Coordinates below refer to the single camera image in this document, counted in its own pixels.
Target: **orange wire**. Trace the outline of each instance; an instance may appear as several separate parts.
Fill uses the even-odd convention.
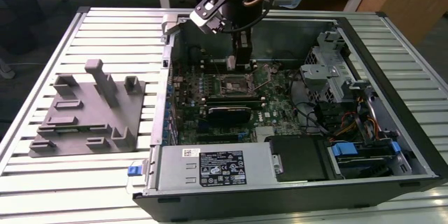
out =
[[[378,125],[377,125],[375,121],[371,118],[367,117],[366,120],[369,120],[373,123],[374,138],[378,139],[378,127],[377,127]]]
[[[341,127],[343,126],[343,119],[347,115],[350,114],[355,114],[354,112],[346,112],[343,115],[342,115],[342,118],[341,118]]]

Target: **white label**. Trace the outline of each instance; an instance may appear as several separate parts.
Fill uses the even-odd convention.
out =
[[[233,178],[233,179],[245,179],[245,175],[234,175],[231,178]]]
[[[198,157],[201,149],[181,149],[182,157]]]

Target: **metal bracket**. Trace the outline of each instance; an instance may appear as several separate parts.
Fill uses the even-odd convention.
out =
[[[159,145],[151,146],[149,150],[149,163],[146,165],[146,181],[147,181],[147,188],[154,188],[157,189],[157,162],[159,158]]]
[[[330,67],[317,64],[302,65],[299,67],[299,74],[306,87],[313,91],[322,90],[327,83],[327,79],[338,76],[337,72],[331,71]]]
[[[177,15],[174,14],[162,15],[161,32],[163,34],[163,37],[161,37],[161,42],[167,42],[166,35],[170,35],[177,30],[178,30]]]
[[[346,80],[343,82],[343,86],[347,87],[350,90],[362,90],[370,85],[370,82],[366,80],[358,80],[358,81],[349,81]]]
[[[283,170],[282,170],[279,155],[271,155],[271,164],[273,164],[274,173],[281,174]]]

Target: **black cable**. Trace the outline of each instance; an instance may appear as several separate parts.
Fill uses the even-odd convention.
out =
[[[267,15],[269,10],[271,8],[271,5],[273,5],[273,0],[269,0],[269,5],[266,6],[266,8],[263,10],[263,13],[249,24],[246,24],[245,26],[242,26],[242,27],[239,27],[237,29],[233,29],[233,30],[223,30],[223,29],[221,29],[219,32],[223,33],[223,34],[231,34],[231,33],[237,33],[237,32],[245,31],[246,29],[249,29],[250,27],[253,27],[263,19],[263,17]]]
[[[306,114],[306,125],[305,125],[305,126],[299,126],[299,127],[305,127],[305,129],[303,129],[305,134],[318,133],[318,132],[307,132],[307,128],[318,128],[317,126],[309,126],[309,115],[310,115],[310,114],[315,114],[315,112],[311,111],[311,112],[309,112],[309,113]]]

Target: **metal sheet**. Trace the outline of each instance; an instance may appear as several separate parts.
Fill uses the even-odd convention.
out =
[[[150,18],[150,17],[90,17],[90,15],[86,16],[83,19],[83,23],[135,23],[135,24],[159,24],[161,18]]]
[[[187,10],[182,9],[91,8],[91,11],[87,13],[87,18],[98,17],[98,19],[90,19],[90,22],[101,22],[101,18],[106,17],[103,20],[106,20],[107,23],[78,25],[79,31],[73,37],[157,38],[161,34],[159,24],[135,24],[133,22],[146,17],[161,18],[161,16],[169,12],[175,14],[189,13]],[[406,49],[411,46],[406,43],[402,44],[402,40],[398,39],[401,36],[391,32],[382,19],[373,13],[341,14],[337,12],[315,13],[273,10],[270,11],[270,15],[309,17],[338,17],[343,15],[349,19],[354,30],[359,33],[359,37],[369,44],[367,48],[374,59],[381,63],[381,67],[386,69],[385,74],[391,80],[394,87],[399,90],[405,103],[418,122],[422,124],[423,130],[430,136],[437,150],[441,152],[445,160],[448,160],[448,124],[443,121],[448,113],[448,95],[441,85],[434,81],[434,73],[426,71],[426,68],[418,68],[415,66],[415,64],[421,64],[419,62],[422,62],[423,59],[411,50]],[[162,46],[134,46],[138,47],[137,49],[131,47],[133,46],[109,46],[99,49],[90,47],[91,51],[89,51],[86,50],[87,47],[81,46],[81,48],[71,51],[75,47],[70,47],[69,43],[67,45],[61,43],[63,52],[57,55],[55,67],[51,69],[45,87],[42,87],[37,95],[38,99],[33,103],[31,109],[26,111],[26,117],[17,126],[17,133],[11,136],[13,139],[22,140],[17,141],[14,145],[9,147],[9,156],[5,157],[7,164],[3,167],[3,173],[0,177],[0,190],[6,192],[5,195],[0,196],[0,218],[3,218],[2,223],[99,223],[110,221],[126,224],[155,223],[150,219],[150,216],[134,205],[123,186],[125,181],[122,178],[117,178],[119,173],[125,174],[125,168],[129,163],[145,159],[149,155],[147,143],[150,141],[151,121],[141,121],[141,135],[137,138],[137,152],[134,153],[46,158],[29,158],[22,156],[22,154],[26,153],[30,141],[23,137],[26,135],[34,135],[33,131],[46,114],[45,106],[47,107],[50,98],[43,98],[43,95],[53,94],[49,84],[54,80],[57,68],[62,66],[59,64],[69,63],[79,65],[85,59],[94,57],[101,58],[106,63],[105,65],[107,65],[107,63],[119,63],[123,68],[126,68],[125,65],[138,65],[135,63],[159,62],[158,57],[161,55],[159,50],[162,50]],[[134,70],[130,70],[130,72],[114,73],[111,77],[114,80],[122,80],[129,74],[137,75],[147,85],[157,83],[157,73],[135,73]],[[89,75],[81,73],[74,74],[74,78],[79,82],[91,81]],[[153,113],[154,108],[142,108],[142,120],[150,120]],[[69,178],[71,178],[73,181],[82,181],[77,184],[69,181]],[[29,183],[30,180],[35,180],[38,183]],[[448,211],[446,208],[441,207],[448,207],[448,193],[443,187],[434,188],[422,193],[402,195],[370,208],[243,217],[230,220],[213,220],[209,222],[305,223],[311,221],[318,223],[446,223]]]
[[[159,38],[75,38],[71,46],[161,46]]]
[[[69,64],[55,66],[55,73],[85,73],[85,64]],[[139,63],[139,64],[103,64],[102,71],[105,73],[158,73],[158,63]]]
[[[75,38],[159,38],[161,31],[78,31]]]
[[[159,30],[158,24],[82,24],[79,30]]]
[[[55,95],[55,89],[51,86],[45,87],[41,92],[42,92],[43,95]],[[145,94],[155,94],[155,93],[157,93],[157,85],[155,84],[146,84],[145,85]]]
[[[161,54],[146,55],[65,55],[61,63],[85,63],[89,59],[101,58],[102,63],[159,63]]]

